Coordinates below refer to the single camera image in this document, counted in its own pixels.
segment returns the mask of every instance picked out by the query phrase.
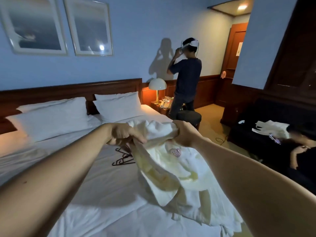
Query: heart-shaped logo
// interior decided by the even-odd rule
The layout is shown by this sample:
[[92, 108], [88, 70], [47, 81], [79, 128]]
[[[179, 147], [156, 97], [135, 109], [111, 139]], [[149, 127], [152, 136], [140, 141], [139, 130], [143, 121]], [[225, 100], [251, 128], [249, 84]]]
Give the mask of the heart-shaped logo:
[[172, 148], [172, 149], [170, 149], [169, 151], [170, 151], [170, 153], [171, 153], [172, 155], [174, 155], [175, 157], [180, 157], [180, 155], [181, 155], [181, 150], [178, 149], [178, 148]]

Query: bedroom wall art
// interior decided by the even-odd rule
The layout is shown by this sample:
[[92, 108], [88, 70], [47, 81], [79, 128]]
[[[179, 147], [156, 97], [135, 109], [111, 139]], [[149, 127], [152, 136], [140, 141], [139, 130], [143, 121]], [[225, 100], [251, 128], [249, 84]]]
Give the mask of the bedroom wall art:
[[56, 0], [0, 0], [0, 11], [15, 53], [67, 55]]
[[113, 55], [109, 6], [92, 0], [64, 0], [76, 55]]

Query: mattress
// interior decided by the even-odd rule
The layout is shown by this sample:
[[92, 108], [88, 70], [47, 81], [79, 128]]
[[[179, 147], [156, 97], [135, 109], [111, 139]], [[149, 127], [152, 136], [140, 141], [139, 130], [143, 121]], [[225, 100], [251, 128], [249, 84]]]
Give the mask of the mattress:
[[[171, 121], [148, 106], [133, 119]], [[0, 184], [35, 162], [89, 133], [92, 129], [31, 143], [20, 133], [0, 135]], [[105, 145], [72, 202], [51, 230], [49, 237], [79, 236], [181, 236], [220, 237], [221, 227], [200, 225], [193, 220], [172, 220], [172, 213], [157, 206], [143, 188], [136, 164], [114, 165], [123, 153]]]

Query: round ottoman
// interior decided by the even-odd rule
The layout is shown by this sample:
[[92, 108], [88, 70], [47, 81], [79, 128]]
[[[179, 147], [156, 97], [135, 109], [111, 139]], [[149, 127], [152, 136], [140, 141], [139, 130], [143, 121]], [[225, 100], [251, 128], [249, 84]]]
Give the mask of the round ottoman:
[[200, 127], [202, 116], [201, 114], [195, 111], [179, 111], [176, 119], [180, 121], [189, 122], [198, 130]]

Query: black sofa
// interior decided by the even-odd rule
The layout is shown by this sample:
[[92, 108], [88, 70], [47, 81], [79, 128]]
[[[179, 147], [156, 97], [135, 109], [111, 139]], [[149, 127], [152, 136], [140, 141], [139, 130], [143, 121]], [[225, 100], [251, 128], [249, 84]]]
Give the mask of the black sofa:
[[257, 121], [276, 121], [295, 124], [316, 121], [316, 110], [284, 104], [274, 100], [260, 98], [245, 109], [237, 121], [245, 120], [244, 124], [236, 123], [228, 136], [228, 141], [244, 148], [263, 160], [263, 164], [286, 175], [290, 165], [290, 152], [298, 145], [284, 141], [281, 145], [268, 136], [253, 132]]

